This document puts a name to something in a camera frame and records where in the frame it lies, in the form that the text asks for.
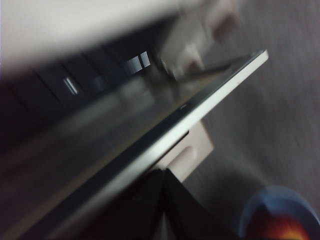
button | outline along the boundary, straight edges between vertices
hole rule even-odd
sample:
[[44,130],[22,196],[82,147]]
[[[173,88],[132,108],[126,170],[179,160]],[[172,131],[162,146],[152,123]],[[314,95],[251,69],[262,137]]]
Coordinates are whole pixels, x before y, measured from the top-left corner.
[[52,122],[63,114],[62,104],[36,75],[13,81],[11,86],[38,121]]
[[30,113],[7,87],[0,89],[0,152],[13,147],[37,127]]
[[67,109],[74,109],[86,102],[84,91],[63,67],[56,65],[39,72],[39,75]]
[[89,96],[108,88],[104,77],[99,75],[84,57],[74,57],[65,61],[64,65]]
[[103,48],[97,48],[86,54],[89,62],[103,75],[109,87],[118,85],[128,78],[128,75],[115,54],[107,54]]

floor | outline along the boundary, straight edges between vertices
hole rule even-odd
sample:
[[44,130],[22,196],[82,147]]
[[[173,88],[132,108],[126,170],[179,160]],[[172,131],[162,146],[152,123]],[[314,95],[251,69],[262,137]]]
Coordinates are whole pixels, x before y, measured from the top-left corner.
[[225,221],[271,185],[320,215],[320,1],[248,0],[241,21],[208,59],[268,49],[269,60],[204,119],[215,150],[184,184]]

gray carpet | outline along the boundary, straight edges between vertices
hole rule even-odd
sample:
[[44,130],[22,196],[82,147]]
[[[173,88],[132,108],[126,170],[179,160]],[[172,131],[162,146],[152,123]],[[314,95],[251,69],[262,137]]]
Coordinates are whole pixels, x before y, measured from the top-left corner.
[[270,185],[320,215],[320,1],[249,0],[241,18],[208,59],[268,49],[269,60],[204,119],[215,150],[185,186],[226,221]]

red object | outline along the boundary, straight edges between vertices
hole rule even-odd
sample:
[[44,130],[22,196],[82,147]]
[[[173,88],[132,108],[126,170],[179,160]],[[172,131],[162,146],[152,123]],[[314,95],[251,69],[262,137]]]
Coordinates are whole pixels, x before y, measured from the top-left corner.
[[288,216],[256,213],[246,228],[247,238],[310,240],[303,226]]

keyboard key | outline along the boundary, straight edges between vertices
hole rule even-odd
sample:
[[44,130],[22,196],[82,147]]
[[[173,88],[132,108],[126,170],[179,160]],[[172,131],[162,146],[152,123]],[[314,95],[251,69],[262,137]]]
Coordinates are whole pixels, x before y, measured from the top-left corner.
[[84,57],[74,57],[65,61],[64,65],[89,96],[94,96],[108,88],[104,77],[99,75]]
[[67,109],[74,109],[86,102],[86,94],[63,67],[56,65],[41,71],[39,75]]
[[38,121],[52,122],[63,114],[62,104],[36,75],[14,81],[11,86]]

